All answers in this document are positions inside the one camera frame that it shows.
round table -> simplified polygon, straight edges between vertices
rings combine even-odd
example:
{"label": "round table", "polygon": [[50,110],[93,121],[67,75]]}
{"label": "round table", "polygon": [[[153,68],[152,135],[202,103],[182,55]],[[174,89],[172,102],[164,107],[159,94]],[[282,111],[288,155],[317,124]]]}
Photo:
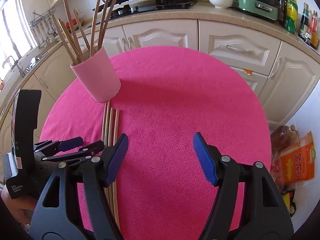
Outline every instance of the round table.
{"label": "round table", "polygon": [[[126,240],[198,239],[217,193],[193,150],[206,142],[238,163],[271,162],[267,120],[246,82],[219,60],[191,49],[148,47],[111,58],[121,80],[111,106],[120,109],[119,132],[129,149],[117,177],[121,233]],[[76,79],[57,100],[40,140],[101,138],[104,103]],[[239,185],[230,229],[240,220]],[[79,201],[91,228],[83,189]]]}

faucet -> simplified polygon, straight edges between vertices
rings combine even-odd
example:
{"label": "faucet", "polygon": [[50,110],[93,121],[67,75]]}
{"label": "faucet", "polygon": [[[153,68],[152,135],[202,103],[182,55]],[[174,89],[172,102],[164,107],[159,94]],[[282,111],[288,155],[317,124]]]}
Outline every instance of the faucet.
{"label": "faucet", "polygon": [[14,70],[14,67],[17,67],[18,70],[19,70],[19,72],[20,72],[20,75],[21,75],[22,77],[25,77],[26,74],[23,72],[22,68],[20,68],[19,65],[18,65],[18,61],[19,61],[19,60],[14,60],[14,58],[13,58],[12,56],[9,56],[9,57],[7,57],[7,58],[4,60],[4,62],[2,63],[2,67],[4,68],[4,65],[5,65],[6,63],[11,63],[11,62],[10,62],[10,58],[12,58],[13,61],[14,61],[14,64],[13,64],[13,66],[11,67],[10,71],[13,71],[13,70]]}

green and yellow bottle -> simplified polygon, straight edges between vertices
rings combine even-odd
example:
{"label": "green and yellow bottle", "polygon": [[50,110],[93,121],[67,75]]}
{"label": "green and yellow bottle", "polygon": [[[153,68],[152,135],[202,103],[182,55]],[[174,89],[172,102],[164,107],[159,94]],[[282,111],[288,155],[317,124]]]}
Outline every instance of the green and yellow bottle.
{"label": "green and yellow bottle", "polygon": [[295,33],[296,21],[298,18],[298,5],[297,0],[288,0],[287,3],[287,17],[285,19],[285,28],[291,32]]}

metal screw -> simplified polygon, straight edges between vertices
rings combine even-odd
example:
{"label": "metal screw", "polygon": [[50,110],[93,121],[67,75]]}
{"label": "metal screw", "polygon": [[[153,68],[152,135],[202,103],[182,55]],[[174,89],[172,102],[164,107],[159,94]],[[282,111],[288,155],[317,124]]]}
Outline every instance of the metal screw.
{"label": "metal screw", "polygon": [[256,167],[257,167],[257,168],[263,168],[263,163],[261,163],[261,162],[256,162]]}
{"label": "metal screw", "polygon": [[58,167],[60,169],[63,169],[65,166],[67,166],[67,164],[65,162],[61,162],[61,163],[58,164]]}
{"label": "metal screw", "polygon": [[93,163],[97,163],[97,162],[100,161],[100,157],[99,157],[99,156],[92,157],[91,161],[92,161]]}
{"label": "metal screw", "polygon": [[223,155],[223,156],[221,157],[221,160],[222,160],[223,162],[227,163],[227,162],[229,162],[231,159],[230,159],[229,156]]}

pink cup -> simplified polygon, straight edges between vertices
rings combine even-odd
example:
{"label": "pink cup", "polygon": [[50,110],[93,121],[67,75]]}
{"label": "pink cup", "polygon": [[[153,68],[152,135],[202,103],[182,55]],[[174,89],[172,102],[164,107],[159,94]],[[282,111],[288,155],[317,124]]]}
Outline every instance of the pink cup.
{"label": "pink cup", "polygon": [[87,60],[75,66],[70,65],[71,69],[94,100],[110,100],[119,92],[121,82],[104,47],[92,57],[89,57],[88,50],[83,54]]}

